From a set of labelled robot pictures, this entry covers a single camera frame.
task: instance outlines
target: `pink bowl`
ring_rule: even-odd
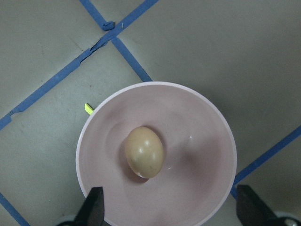
[[[153,129],[166,151],[149,180],[127,164],[123,143],[139,126]],[[227,198],[236,171],[231,130],[218,109],[190,88],[145,82],[103,101],[80,134],[76,171],[87,196],[104,189],[105,221],[112,226],[199,226]]]

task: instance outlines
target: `bowl rim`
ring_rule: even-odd
[[[84,188],[83,182],[82,182],[82,178],[81,178],[81,174],[80,174],[80,168],[79,168],[79,153],[80,153],[80,147],[81,147],[81,142],[83,139],[83,136],[85,134],[85,131],[88,127],[88,125],[90,124],[91,120],[94,118],[95,114],[103,107],[105,106],[110,100],[112,100],[113,98],[115,98],[116,96],[131,90],[131,89],[135,89],[138,87],[143,87],[143,86],[170,86],[170,87],[175,87],[175,88],[179,88],[182,90],[185,90],[191,94],[196,95],[197,97],[201,98],[202,100],[204,100],[220,117],[220,119],[222,120],[224,126],[226,127],[227,133],[231,139],[231,144],[232,144],[232,152],[233,152],[233,169],[232,169],[232,176],[231,176],[231,180],[229,181],[229,185],[228,188],[226,190],[226,192],[223,195],[223,198],[219,201],[218,205],[216,205],[216,207],[210,212],[210,214],[208,214],[204,219],[202,219],[201,221],[199,221],[198,223],[196,223],[194,226],[200,226],[203,223],[205,223],[208,219],[210,219],[219,209],[220,207],[224,204],[224,202],[226,201],[228,195],[230,194],[231,188],[233,186],[234,183],[234,179],[235,179],[235,175],[236,175],[236,169],[237,169],[237,150],[236,150],[236,145],[235,145],[235,141],[234,141],[234,137],[232,134],[232,131],[230,129],[229,124],[227,123],[226,119],[224,118],[224,116],[222,115],[222,113],[218,110],[218,108],[211,103],[211,101],[209,101],[206,97],[204,97],[203,95],[201,95],[200,93],[198,93],[197,91],[194,91],[191,88],[188,88],[186,86],[177,84],[177,83],[172,83],[172,82],[165,82],[165,81],[148,81],[148,82],[141,82],[141,83],[137,83],[134,85],[130,85],[127,86],[123,89],[120,89],[119,91],[113,93],[112,95],[110,95],[109,97],[107,97],[104,101],[102,101],[97,108],[95,108],[95,110],[93,111],[93,113],[88,117],[87,121],[85,122],[83,129],[81,130],[80,136],[79,136],[79,140],[77,143],[77,147],[76,147],[76,156],[75,156],[75,166],[76,166],[76,174],[77,174],[77,178],[79,181],[79,186],[82,190],[82,193],[84,194],[85,197],[87,197],[87,191]],[[116,224],[114,224],[113,222],[111,222],[109,219],[107,219],[106,217],[104,217],[104,220],[109,223],[112,226],[118,226]]]

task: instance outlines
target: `brown egg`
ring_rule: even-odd
[[[159,137],[147,127],[133,129],[125,142],[126,158],[135,174],[153,178],[161,170],[164,151]]]

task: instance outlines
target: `yellow tape piece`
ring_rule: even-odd
[[[88,113],[88,114],[92,114],[94,109],[88,104],[88,103],[85,103],[85,111]]]

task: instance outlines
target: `round bowl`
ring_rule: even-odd
[[[166,159],[151,179],[128,166],[124,141],[146,126],[160,137]],[[112,226],[199,226],[227,198],[236,147],[219,110],[201,94],[168,82],[126,87],[103,101],[79,137],[76,171],[85,196],[104,190]]]

